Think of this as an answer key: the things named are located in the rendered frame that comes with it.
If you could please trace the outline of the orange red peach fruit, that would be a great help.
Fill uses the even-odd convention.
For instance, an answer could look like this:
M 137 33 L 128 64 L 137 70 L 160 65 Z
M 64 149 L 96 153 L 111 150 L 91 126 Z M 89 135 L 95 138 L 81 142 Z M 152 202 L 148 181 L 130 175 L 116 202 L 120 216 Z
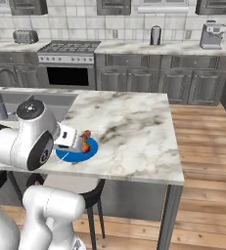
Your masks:
M 85 130 L 82 135 L 81 139 L 83 141 L 83 146 L 82 146 L 82 153 L 87 153 L 90 150 L 90 145 L 87 143 L 87 140 L 91 137 L 91 132 L 89 130 Z

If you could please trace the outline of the silver coffee machine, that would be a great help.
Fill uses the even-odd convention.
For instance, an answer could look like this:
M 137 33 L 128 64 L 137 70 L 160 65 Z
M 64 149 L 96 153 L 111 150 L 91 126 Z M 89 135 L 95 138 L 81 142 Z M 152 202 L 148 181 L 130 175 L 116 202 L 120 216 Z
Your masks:
M 207 21 L 203 25 L 200 47 L 208 50 L 221 50 L 221 42 L 226 31 L 226 25 L 216 21 Z

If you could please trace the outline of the grey counter leg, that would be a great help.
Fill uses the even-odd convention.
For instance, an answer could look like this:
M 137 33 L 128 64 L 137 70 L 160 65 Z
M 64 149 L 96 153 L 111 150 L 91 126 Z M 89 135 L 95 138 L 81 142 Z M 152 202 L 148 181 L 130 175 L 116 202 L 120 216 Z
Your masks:
M 157 250 L 169 250 L 182 195 L 182 186 L 168 185 L 158 235 Z

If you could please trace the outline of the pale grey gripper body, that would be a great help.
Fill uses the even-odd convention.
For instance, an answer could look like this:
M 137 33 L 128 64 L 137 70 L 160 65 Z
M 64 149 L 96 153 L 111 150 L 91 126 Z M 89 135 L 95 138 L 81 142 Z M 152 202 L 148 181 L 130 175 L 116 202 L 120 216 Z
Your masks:
M 74 133 L 70 149 L 73 152 L 81 152 L 83 149 L 83 138 L 77 132 Z

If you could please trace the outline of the grey sink basin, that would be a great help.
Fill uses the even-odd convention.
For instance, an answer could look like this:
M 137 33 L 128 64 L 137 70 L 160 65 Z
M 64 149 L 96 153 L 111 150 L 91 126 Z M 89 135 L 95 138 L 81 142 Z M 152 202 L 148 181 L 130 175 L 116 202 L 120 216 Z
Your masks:
M 2 92 L 3 101 L 8 111 L 9 121 L 17 121 L 16 109 L 20 103 L 27 100 L 30 96 L 46 104 L 47 108 L 55 115 L 56 119 L 61 122 L 69 108 L 72 106 L 77 95 L 76 94 L 60 94 L 60 93 L 36 93 L 36 92 Z

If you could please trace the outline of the silver stove with oven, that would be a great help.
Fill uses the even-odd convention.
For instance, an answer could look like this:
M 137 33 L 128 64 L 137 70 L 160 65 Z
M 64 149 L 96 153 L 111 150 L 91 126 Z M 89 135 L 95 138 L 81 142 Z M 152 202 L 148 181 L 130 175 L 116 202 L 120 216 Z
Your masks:
M 37 52 L 39 64 L 48 75 L 51 87 L 96 89 L 94 52 L 96 40 L 52 40 Z

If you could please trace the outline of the silver cylindrical canister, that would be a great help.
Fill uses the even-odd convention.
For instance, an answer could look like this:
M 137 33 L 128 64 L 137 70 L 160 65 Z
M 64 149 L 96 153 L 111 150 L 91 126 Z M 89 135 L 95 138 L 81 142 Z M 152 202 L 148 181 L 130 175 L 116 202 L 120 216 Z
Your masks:
M 159 45 L 160 38 L 161 38 L 161 28 L 158 25 L 155 25 L 151 29 L 150 44 L 151 45 Z

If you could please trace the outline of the grey base cupboard run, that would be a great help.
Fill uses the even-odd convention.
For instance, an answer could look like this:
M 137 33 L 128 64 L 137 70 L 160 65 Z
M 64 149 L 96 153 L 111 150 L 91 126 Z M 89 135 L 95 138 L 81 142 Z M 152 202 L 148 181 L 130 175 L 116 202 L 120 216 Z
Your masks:
M 226 56 L 98 54 L 97 88 L 165 93 L 172 104 L 217 105 L 226 81 Z
M 18 66 L 38 65 L 36 52 L 0 52 L 0 68 L 9 68 L 10 72 L 0 74 L 0 87 L 21 87 L 16 70 Z

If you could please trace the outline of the black bar stool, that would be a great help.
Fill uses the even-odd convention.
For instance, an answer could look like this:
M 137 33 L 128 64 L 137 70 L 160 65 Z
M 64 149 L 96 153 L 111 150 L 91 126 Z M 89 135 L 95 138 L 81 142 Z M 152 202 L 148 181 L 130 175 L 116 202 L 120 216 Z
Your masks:
M 87 215 L 88 215 L 92 250 L 97 250 L 95 225 L 94 225 L 94 214 L 93 214 L 93 206 L 94 205 L 97 205 L 97 207 L 98 207 L 102 237 L 106 237 L 104 218 L 103 218 L 103 208 L 102 208 L 102 201 L 101 201 L 101 194 L 102 194 L 102 191 L 103 191 L 103 188 L 105 185 L 105 181 L 106 181 L 105 179 L 100 179 L 94 189 L 92 189 L 88 192 L 82 193 L 82 196 L 84 197 L 85 203 L 86 203 L 85 209 L 87 210 Z
M 23 194 L 31 185 L 43 185 L 46 175 L 0 170 L 0 206 L 23 206 Z

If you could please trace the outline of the silver toaster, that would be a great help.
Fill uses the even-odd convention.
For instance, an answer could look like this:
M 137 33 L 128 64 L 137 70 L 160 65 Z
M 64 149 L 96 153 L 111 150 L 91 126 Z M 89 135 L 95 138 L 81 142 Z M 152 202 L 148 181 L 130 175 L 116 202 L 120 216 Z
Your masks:
M 33 29 L 18 29 L 13 32 L 16 43 L 32 44 L 38 41 L 38 34 Z

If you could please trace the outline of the blue plate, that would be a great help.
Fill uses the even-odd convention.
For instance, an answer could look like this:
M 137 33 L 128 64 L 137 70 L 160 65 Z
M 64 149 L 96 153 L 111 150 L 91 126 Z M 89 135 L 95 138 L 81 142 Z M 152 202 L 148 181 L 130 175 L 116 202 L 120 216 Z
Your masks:
M 65 162 L 79 163 L 86 161 L 93 157 L 99 149 L 98 143 L 93 138 L 88 138 L 86 143 L 90 146 L 90 150 L 88 152 L 70 152 L 67 150 L 57 149 L 56 155 L 60 160 Z

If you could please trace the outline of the grey wall cupboard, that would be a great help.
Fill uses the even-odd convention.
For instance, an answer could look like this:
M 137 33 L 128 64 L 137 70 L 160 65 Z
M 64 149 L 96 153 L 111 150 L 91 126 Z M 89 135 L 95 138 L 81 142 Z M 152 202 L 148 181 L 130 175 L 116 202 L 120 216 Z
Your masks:
M 97 0 L 98 16 L 129 16 L 131 0 Z
M 226 0 L 197 0 L 197 15 L 226 15 Z
M 42 16 L 48 14 L 46 0 L 9 0 L 13 16 Z

